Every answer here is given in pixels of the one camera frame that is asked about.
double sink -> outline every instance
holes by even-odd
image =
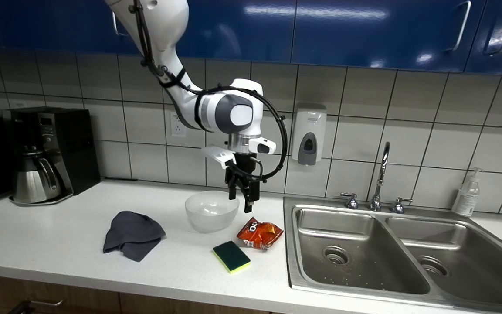
[[[502,241],[474,221],[284,202],[293,288],[502,312]]]

white countertop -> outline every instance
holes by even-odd
[[[244,248],[251,265],[228,274],[213,256],[213,246],[235,239],[251,216],[284,228],[282,199],[263,195],[251,214],[237,213],[228,228],[199,234],[185,216],[185,199],[199,190],[103,181],[57,206],[17,207],[2,199],[0,275],[272,312],[460,312],[291,289],[284,237],[267,253]],[[125,209],[153,218],[167,234],[139,263],[118,251],[103,253],[113,216]],[[502,216],[478,214],[474,220],[502,239]]]

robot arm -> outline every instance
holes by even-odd
[[[288,148],[282,117],[263,98],[258,82],[235,78],[230,85],[200,89],[185,71],[176,43],[188,23],[186,0],[106,0],[125,26],[131,38],[145,56],[146,66],[174,101],[179,120],[190,129],[221,131],[230,136],[228,150],[204,148],[227,169],[230,199],[239,186],[246,197],[246,213],[258,199],[260,181],[274,176],[284,164]],[[263,104],[274,113],[282,134],[282,157],[279,166],[254,176],[256,153],[274,153],[275,143],[261,138]]]

white tile wall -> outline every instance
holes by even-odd
[[[139,57],[64,56],[0,50],[0,115],[47,104],[87,108],[99,166],[110,178],[225,186],[223,171],[200,155],[221,132],[183,127],[169,98]],[[254,78],[291,117],[302,103],[329,111],[322,162],[284,169],[261,192],[338,197],[375,192],[380,150],[390,141],[383,202],[413,197],[415,206],[446,207],[464,171],[481,167],[478,211],[502,213],[502,77],[413,73],[183,59],[197,85]],[[267,113],[263,134],[279,143]],[[279,155],[260,157],[270,171]]]

dish towel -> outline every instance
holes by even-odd
[[[105,253],[120,249],[125,258],[141,261],[164,237],[160,223],[139,213],[122,211],[112,220]]]

